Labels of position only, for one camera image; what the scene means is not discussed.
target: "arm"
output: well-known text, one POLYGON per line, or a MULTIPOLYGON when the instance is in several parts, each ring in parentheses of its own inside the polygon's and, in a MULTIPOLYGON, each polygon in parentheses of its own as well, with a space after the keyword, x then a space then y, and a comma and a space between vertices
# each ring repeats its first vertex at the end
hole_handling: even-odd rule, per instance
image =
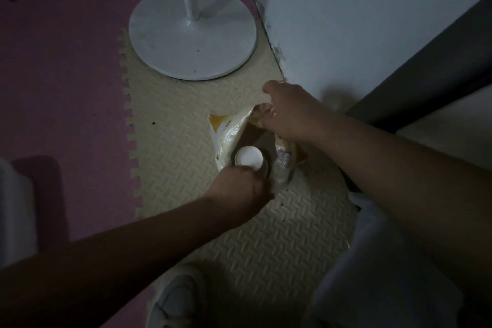
POLYGON ((441 269, 490 300, 492 173, 324 107, 299 86, 268 82, 263 125, 332 158, 441 269))
POLYGON ((100 326, 180 259, 249 220, 271 198, 267 182, 251 169, 223 169, 196 201, 2 269, 0 326, 100 326))

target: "cup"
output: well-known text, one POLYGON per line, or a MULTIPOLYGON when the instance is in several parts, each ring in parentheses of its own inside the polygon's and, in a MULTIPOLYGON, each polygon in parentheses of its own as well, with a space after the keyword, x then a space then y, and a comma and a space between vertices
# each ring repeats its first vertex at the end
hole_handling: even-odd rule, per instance
POLYGON ((238 150, 234 162, 236 166, 251 166, 261 176, 267 176, 268 162, 263 157, 263 153, 252 145, 244 146, 238 150))

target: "hand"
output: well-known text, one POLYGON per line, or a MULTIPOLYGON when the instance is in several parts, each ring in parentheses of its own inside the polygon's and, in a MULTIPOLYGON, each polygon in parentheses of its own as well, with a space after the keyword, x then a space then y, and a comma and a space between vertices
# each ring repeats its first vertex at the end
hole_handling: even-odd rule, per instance
POLYGON ((288 141, 312 142, 320 120, 333 112, 297 84, 266 82, 272 104, 262 106, 259 125, 288 141))
POLYGON ((274 198, 270 181, 248 166, 222 169, 204 195, 218 207, 226 224, 235 228, 250 220, 274 198))

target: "white round base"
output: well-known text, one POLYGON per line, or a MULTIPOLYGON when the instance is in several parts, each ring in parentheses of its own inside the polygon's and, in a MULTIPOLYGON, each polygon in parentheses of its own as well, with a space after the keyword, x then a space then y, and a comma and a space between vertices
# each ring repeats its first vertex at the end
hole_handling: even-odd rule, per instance
POLYGON ((128 32, 142 61, 159 73, 185 80, 224 76, 246 62, 256 24, 240 0, 198 0, 200 20, 187 19, 184 0, 142 0, 128 32))

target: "beige foam mat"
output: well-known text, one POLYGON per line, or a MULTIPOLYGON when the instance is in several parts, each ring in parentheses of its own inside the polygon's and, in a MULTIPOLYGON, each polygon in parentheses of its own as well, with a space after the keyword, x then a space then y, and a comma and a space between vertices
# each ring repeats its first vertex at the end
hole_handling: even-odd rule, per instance
MULTIPOLYGON (((124 36, 144 206, 138 216, 167 211, 203 194, 217 175, 207 116, 268 101, 263 84, 282 80, 263 28, 249 61, 217 80, 188 82, 143 64, 124 36)), ((206 244, 184 262, 205 273, 210 325, 298 325, 310 295, 347 249, 356 209, 337 167, 309 151, 289 187, 254 219, 206 244)))

